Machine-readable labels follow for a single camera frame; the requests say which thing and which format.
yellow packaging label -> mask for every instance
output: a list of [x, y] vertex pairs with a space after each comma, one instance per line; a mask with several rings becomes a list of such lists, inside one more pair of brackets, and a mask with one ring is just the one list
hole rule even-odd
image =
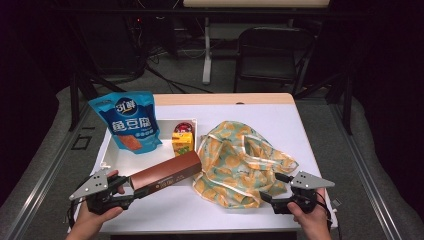
[[174, 148], [175, 156], [192, 151], [194, 147], [193, 133], [172, 133], [172, 147]]

human hand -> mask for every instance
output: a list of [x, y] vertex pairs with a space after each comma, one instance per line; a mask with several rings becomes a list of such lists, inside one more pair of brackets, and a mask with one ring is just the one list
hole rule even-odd
[[[118, 174], [118, 170], [114, 170], [108, 174], [108, 177]], [[118, 188], [118, 192], [120, 194], [125, 193], [124, 188], [120, 186]], [[97, 215], [88, 210], [87, 202], [83, 201], [81, 203], [81, 207], [78, 213], [78, 218], [75, 221], [75, 224], [68, 236], [67, 240], [78, 239], [78, 240], [88, 240], [93, 239], [97, 233], [102, 228], [104, 222], [109, 221], [119, 214], [121, 214], [124, 210], [121, 207], [114, 207], [109, 209], [107, 212], [102, 215]]]
[[[325, 189], [319, 188], [317, 189], [317, 193], [321, 196], [325, 196]], [[322, 199], [318, 194], [317, 201], [325, 204], [324, 199]], [[317, 204], [314, 210], [308, 214], [304, 213], [294, 202], [288, 203], [287, 207], [294, 215], [293, 220], [300, 224], [309, 240], [331, 239], [330, 232], [327, 227], [327, 212], [321, 205]]]

office chair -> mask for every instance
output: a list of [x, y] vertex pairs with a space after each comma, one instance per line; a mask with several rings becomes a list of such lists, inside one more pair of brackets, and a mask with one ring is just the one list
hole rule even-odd
[[233, 92], [239, 80], [292, 84], [296, 93], [305, 57], [315, 37], [299, 28], [255, 27], [238, 39]]

crumpled fabric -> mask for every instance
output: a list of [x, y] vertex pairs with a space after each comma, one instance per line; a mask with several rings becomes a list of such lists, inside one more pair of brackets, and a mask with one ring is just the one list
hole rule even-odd
[[200, 144], [202, 171], [193, 187], [202, 198], [225, 208], [257, 208], [260, 191], [275, 196], [287, 191], [275, 173], [293, 172], [298, 163], [250, 126], [224, 121]]

black curtain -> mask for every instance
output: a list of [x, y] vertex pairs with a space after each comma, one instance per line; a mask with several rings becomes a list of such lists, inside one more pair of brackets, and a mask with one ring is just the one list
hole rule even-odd
[[31, 162], [58, 109], [69, 69], [36, 1], [0, 5], [1, 189], [3, 204]]
[[402, 197], [424, 219], [424, 4], [397, 5], [355, 78], [377, 156]]

